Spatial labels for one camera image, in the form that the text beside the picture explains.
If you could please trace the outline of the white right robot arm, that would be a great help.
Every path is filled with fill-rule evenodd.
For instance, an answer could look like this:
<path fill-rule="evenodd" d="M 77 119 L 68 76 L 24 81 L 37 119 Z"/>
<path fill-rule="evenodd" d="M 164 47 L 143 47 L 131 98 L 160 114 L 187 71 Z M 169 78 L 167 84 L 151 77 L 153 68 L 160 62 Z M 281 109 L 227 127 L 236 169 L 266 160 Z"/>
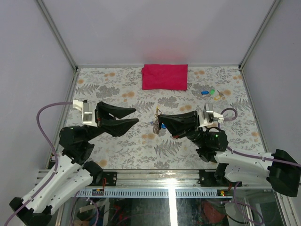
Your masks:
<path fill-rule="evenodd" d="M 187 138 L 197 146 L 196 152 L 204 162 L 218 165 L 214 180 L 220 186 L 232 183 L 270 185 L 285 196 L 296 197 L 301 178 L 301 166 L 286 151 L 250 153 L 229 147 L 226 132 L 220 126 L 224 116 L 214 110 L 203 110 L 178 115 L 160 114 L 159 126 L 164 125 L 173 138 Z"/>

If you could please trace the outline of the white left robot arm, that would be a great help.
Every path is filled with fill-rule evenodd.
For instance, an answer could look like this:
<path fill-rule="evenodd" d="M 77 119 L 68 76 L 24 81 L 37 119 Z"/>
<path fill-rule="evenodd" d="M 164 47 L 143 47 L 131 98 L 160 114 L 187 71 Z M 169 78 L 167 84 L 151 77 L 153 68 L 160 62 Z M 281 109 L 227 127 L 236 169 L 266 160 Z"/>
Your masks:
<path fill-rule="evenodd" d="M 59 133 L 61 153 L 53 150 L 55 164 L 43 179 L 23 197 L 13 198 L 9 205 L 26 226 L 46 226 L 52 215 L 69 198 L 86 186 L 106 186 L 107 176 L 94 161 L 89 160 L 94 144 L 90 140 L 107 133 L 120 137 L 127 133 L 138 118 L 125 117 L 136 112 L 99 102 L 92 106 L 87 100 L 64 102 L 81 113 L 80 126 L 64 127 Z"/>

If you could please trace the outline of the metal keyring hoop yellow handle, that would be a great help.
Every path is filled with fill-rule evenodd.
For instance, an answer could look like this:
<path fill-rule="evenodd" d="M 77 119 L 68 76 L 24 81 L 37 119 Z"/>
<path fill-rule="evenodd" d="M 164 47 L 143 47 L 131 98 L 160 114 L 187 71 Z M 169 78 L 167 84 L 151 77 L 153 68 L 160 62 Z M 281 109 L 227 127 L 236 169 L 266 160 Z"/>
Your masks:
<path fill-rule="evenodd" d="M 153 128 L 153 133 L 156 135 L 159 135 L 161 129 L 166 129 L 165 125 L 163 123 L 159 122 L 158 116 L 161 115 L 162 112 L 159 110 L 159 107 L 156 107 L 156 112 L 155 112 L 155 120 L 151 122 L 152 128 Z"/>

